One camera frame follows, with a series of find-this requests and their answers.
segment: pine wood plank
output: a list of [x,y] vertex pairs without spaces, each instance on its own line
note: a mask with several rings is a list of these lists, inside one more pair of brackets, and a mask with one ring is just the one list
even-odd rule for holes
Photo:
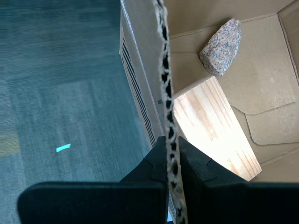
[[228,170],[249,181],[261,167],[215,77],[175,95],[175,118],[187,140]]

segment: wood grain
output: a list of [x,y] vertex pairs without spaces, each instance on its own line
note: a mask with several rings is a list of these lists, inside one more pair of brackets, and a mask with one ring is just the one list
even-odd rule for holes
[[247,181],[261,172],[215,77],[194,83],[175,98],[175,118],[191,144]]

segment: gray carpet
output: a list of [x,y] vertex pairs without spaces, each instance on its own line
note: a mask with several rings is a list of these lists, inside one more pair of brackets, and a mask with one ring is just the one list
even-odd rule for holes
[[16,224],[26,187],[119,181],[149,146],[118,54],[119,0],[0,7],[0,223]]

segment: granite rock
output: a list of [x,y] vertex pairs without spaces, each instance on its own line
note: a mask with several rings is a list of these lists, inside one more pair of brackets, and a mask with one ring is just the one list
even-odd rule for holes
[[212,36],[199,54],[208,72],[224,75],[238,52],[241,34],[240,21],[231,19]]

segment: cardboard flap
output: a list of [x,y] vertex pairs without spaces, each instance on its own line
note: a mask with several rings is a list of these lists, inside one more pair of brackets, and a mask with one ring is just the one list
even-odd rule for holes
[[293,0],[165,0],[170,35],[277,13]]
[[159,119],[146,80],[142,62],[138,56],[136,44],[130,32],[125,12],[121,10],[120,55],[128,83],[134,98],[136,109],[142,121],[149,147],[153,147],[159,136],[163,136],[161,120]]
[[245,114],[234,107],[232,107],[234,114],[236,115],[239,124],[241,125],[242,130],[254,152],[258,162],[262,165],[265,162],[272,160],[278,156],[289,153],[290,151],[299,148],[299,143],[288,143],[288,144],[277,144],[277,145],[258,145],[252,138],[251,133],[248,129],[248,124],[246,121]]
[[246,118],[256,144],[299,142],[299,86],[293,83],[296,102]]
[[162,41],[157,33],[153,2],[151,0],[122,0],[121,2],[124,2],[124,12],[128,14],[129,28],[146,75],[146,82],[149,82],[152,96],[157,102],[161,98],[158,65]]
[[296,82],[277,15],[242,23],[239,52],[218,81],[230,104],[259,114],[296,101]]

